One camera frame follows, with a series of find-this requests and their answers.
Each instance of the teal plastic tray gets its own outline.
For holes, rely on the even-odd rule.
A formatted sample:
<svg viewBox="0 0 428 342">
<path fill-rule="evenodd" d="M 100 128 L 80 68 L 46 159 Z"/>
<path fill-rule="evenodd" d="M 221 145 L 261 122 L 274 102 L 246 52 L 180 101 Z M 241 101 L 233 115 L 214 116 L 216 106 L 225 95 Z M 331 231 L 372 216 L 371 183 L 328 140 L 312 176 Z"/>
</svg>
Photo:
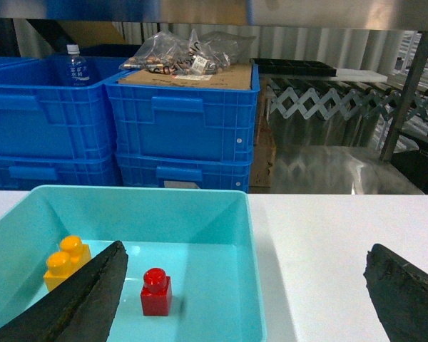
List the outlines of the teal plastic tray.
<svg viewBox="0 0 428 342">
<path fill-rule="evenodd" d="M 0 327 L 47 293 L 46 258 L 67 235 L 93 255 L 121 240 L 129 256 L 109 341 L 266 340 L 244 192 L 37 187 L 0 219 Z M 143 316 L 143 275 L 171 276 L 170 316 Z"/>
</svg>

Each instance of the metal shelf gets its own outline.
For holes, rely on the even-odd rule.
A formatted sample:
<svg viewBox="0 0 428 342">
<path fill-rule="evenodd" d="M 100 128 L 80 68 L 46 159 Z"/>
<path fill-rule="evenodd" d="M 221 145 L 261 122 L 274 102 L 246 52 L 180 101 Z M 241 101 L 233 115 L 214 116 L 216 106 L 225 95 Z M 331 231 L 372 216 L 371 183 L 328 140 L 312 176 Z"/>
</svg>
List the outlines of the metal shelf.
<svg viewBox="0 0 428 342">
<path fill-rule="evenodd" d="M 0 18 L 428 31 L 428 0 L 0 0 Z"/>
</svg>

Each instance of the bottle cap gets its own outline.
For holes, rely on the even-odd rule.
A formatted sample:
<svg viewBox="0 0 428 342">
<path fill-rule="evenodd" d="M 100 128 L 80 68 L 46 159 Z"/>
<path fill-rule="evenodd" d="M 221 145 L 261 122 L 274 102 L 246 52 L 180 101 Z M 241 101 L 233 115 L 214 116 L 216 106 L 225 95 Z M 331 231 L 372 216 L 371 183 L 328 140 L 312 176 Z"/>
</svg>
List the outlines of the bottle cap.
<svg viewBox="0 0 428 342">
<path fill-rule="evenodd" d="M 69 55 L 78 55 L 79 54 L 79 46 L 78 44 L 68 44 L 66 46 L 66 50 Z"/>
</svg>

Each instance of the plastic bag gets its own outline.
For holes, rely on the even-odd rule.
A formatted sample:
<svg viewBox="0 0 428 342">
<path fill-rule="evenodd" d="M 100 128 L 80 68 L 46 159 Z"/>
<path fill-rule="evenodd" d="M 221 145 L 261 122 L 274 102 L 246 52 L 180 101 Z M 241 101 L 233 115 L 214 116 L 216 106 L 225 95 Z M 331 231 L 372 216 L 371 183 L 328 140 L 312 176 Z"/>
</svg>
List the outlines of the plastic bag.
<svg viewBox="0 0 428 342">
<path fill-rule="evenodd" d="M 202 43 L 211 47 L 213 53 L 224 53 L 232 64 L 237 63 L 239 57 L 255 40 L 254 36 L 241 37 L 225 32 L 214 31 L 200 37 Z"/>
<path fill-rule="evenodd" d="M 172 74 L 181 72 L 184 69 L 182 66 L 189 60 L 188 41 L 169 32 L 158 32 L 147 39 L 120 69 L 146 69 L 151 73 Z"/>
<path fill-rule="evenodd" d="M 213 75 L 237 61 L 254 39 L 223 32 L 211 32 L 198 39 L 192 30 L 187 41 L 169 32 L 159 32 L 147 39 L 120 68 L 168 75 Z"/>
<path fill-rule="evenodd" d="M 190 71 L 196 75 L 214 74 L 230 66 L 230 59 L 223 52 L 214 52 L 209 44 L 200 42 L 195 30 L 188 41 L 191 57 Z"/>
</svg>

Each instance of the metal floor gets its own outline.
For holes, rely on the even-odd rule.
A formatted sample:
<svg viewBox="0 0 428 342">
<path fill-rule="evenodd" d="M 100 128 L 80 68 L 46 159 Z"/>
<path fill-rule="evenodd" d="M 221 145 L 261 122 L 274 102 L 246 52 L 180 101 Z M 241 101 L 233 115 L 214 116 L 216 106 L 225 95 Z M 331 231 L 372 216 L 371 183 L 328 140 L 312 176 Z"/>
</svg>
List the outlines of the metal floor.
<svg viewBox="0 0 428 342">
<path fill-rule="evenodd" d="M 423 195 L 367 147 L 294 146 L 278 149 L 271 188 L 250 193 Z"/>
</svg>

